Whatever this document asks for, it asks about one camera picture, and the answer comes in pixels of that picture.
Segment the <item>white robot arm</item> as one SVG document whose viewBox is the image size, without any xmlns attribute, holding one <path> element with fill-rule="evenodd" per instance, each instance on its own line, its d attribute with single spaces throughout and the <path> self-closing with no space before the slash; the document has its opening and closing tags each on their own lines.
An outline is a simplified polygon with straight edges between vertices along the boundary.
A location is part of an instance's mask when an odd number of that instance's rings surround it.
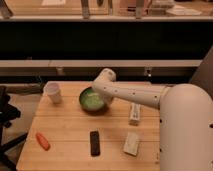
<svg viewBox="0 0 213 171">
<path fill-rule="evenodd" d="M 109 68 L 92 88 L 107 103 L 116 97 L 159 110 L 160 171 L 213 171 L 213 99 L 205 90 L 189 83 L 119 83 Z"/>
</svg>

